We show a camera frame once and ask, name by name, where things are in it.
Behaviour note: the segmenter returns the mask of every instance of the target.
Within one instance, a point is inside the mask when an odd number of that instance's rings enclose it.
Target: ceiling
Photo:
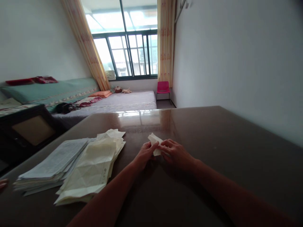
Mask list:
[[[119,0],[81,0],[85,13],[97,9],[119,9]],[[122,0],[123,7],[157,5],[157,0]]]

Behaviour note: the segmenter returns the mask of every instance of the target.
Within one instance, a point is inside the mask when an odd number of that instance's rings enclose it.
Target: bedspread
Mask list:
[[[89,107],[68,114],[53,114],[67,129],[72,128],[87,116],[94,113],[108,113],[128,110],[157,109],[155,93],[152,90],[133,91],[129,94],[114,93]]]

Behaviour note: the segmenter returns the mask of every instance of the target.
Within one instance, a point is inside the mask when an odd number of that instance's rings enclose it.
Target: plastic chair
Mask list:
[[[157,95],[156,100],[158,97],[158,94],[169,94],[169,102],[171,104],[171,98],[170,98],[170,89],[169,89],[169,83],[168,81],[160,81],[158,82],[158,89],[157,89]]]

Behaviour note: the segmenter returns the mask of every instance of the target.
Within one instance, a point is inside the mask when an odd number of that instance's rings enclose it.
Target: brown table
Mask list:
[[[0,195],[1,226],[65,226],[84,203],[56,207],[57,188],[28,197],[12,191],[18,175],[41,162],[65,140],[96,137],[108,129],[126,131],[115,177],[138,153],[148,135],[171,138],[187,151],[293,218],[303,206],[303,150],[215,107],[93,114],[6,174]],[[135,181],[117,226],[232,226],[216,201],[191,176],[170,169],[162,157]]]

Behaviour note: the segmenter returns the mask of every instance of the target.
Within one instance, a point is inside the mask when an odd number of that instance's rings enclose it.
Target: curtain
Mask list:
[[[158,81],[173,86],[176,0],[158,0]]]
[[[98,83],[101,91],[110,90],[110,84],[88,27],[80,0],[62,0],[62,4],[93,78]]]

